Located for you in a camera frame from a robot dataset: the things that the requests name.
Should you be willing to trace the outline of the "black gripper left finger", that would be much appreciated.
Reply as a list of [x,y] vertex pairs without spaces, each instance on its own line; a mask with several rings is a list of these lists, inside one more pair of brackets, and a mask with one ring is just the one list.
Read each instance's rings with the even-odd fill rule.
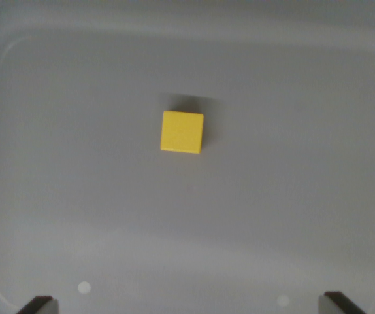
[[59,302],[52,296],[36,296],[17,312],[17,314],[58,314]]

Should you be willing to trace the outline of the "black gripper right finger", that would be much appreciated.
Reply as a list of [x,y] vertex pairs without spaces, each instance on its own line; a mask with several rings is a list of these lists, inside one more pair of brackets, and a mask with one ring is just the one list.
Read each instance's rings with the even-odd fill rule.
[[318,299],[319,314],[365,314],[365,312],[340,291],[327,291]]

